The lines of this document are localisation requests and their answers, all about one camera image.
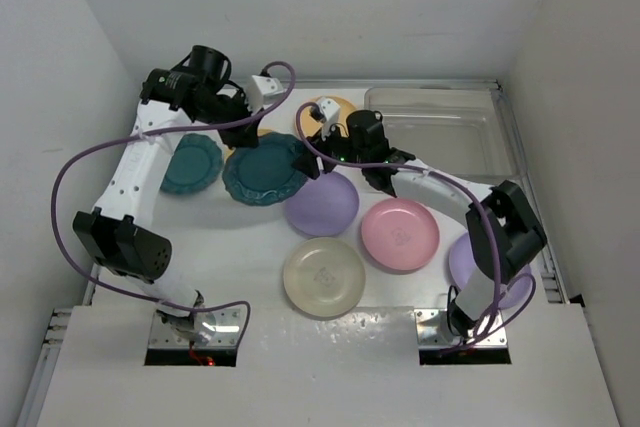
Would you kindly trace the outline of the teal ornate plate front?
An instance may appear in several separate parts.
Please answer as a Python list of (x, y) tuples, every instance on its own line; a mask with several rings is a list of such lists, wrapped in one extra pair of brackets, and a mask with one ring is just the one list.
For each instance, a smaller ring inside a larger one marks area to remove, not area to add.
[(295, 136), (271, 132), (255, 148), (238, 148), (228, 157), (222, 180), (231, 198), (247, 206), (267, 207), (293, 197), (308, 178), (293, 167), (305, 151)]

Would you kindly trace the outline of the teal ornate plate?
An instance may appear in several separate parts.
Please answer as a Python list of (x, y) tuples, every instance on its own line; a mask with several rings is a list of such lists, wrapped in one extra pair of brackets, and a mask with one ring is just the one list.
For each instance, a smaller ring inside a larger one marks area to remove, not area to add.
[(308, 178), (293, 167), (305, 151), (295, 136), (271, 132), (255, 148), (238, 148), (228, 157), (222, 180), (231, 198), (247, 206), (267, 207), (293, 197)]
[(213, 139), (186, 134), (172, 155), (160, 191), (177, 196), (197, 194), (218, 179), (223, 166), (222, 150)]

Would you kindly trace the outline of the teal ornate plate back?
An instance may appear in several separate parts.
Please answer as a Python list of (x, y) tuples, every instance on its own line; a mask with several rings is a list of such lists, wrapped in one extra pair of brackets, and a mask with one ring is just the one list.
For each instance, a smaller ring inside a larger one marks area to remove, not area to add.
[(177, 196), (197, 194), (218, 179), (223, 166), (222, 150), (213, 139), (186, 134), (172, 155), (160, 191)]

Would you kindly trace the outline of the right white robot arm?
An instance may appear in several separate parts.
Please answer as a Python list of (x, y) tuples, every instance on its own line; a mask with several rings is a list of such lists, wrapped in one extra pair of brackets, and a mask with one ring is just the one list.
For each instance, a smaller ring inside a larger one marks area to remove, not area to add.
[(297, 170), (316, 179), (336, 166), (358, 170), (373, 189), (407, 199), (465, 226), (476, 268), (466, 286), (447, 303), (445, 331), (477, 343), (490, 335), (481, 322), (498, 314), (502, 284), (525, 279), (523, 268), (546, 246), (547, 236), (523, 190), (512, 181), (491, 186), (465, 181), (427, 166), (415, 155), (394, 148), (378, 111), (357, 110), (347, 118), (348, 133), (332, 127), (332, 118), (316, 102), (302, 104), (322, 127), (302, 137), (305, 147)]

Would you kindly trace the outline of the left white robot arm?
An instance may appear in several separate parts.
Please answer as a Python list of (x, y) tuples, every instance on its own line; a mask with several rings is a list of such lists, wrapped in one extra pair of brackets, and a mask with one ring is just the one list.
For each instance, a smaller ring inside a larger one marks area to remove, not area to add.
[(160, 192), (198, 193), (223, 169), (221, 148), (207, 135), (182, 133), (195, 122), (231, 122), (250, 116), (242, 92), (221, 94), (231, 64), (221, 52), (196, 45), (169, 70), (155, 69), (144, 82), (132, 129), (134, 141), (91, 212), (79, 212), (73, 230), (94, 262), (160, 300), (157, 312), (190, 343), (213, 332), (202, 312), (204, 298), (171, 267), (171, 242), (152, 232)]

